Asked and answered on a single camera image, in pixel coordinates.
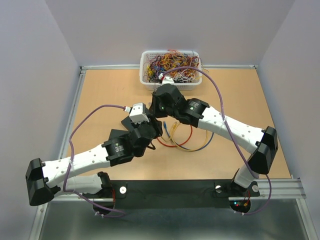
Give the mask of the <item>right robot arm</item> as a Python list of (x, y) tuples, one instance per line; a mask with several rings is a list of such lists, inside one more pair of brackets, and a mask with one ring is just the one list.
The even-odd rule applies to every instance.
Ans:
[(275, 128), (253, 127), (235, 120), (197, 99), (185, 99), (175, 85), (164, 84), (152, 93), (149, 110), (156, 118), (170, 116), (180, 123), (212, 132), (237, 144), (250, 157), (238, 169), (230, 182), (231, 192), (242, 195), (260, 175), (270, 172), (278, 151), (278, 135)]

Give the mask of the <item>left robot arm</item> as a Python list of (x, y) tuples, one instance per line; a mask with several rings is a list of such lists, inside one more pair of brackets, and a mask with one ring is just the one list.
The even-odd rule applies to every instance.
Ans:
[(162, 136), (162, 122), (151, 117), (148, 121), (131, 125), (130, 131), (73, 157), (31, 160), (25, 174), (29, 205), (39, 206), (53, 200), (59, 190), (66, 189), (59, 185), (66, 179), (128, 163), (135, 157), (142, 157), (146, 149), (155, 149), (152, 141)]

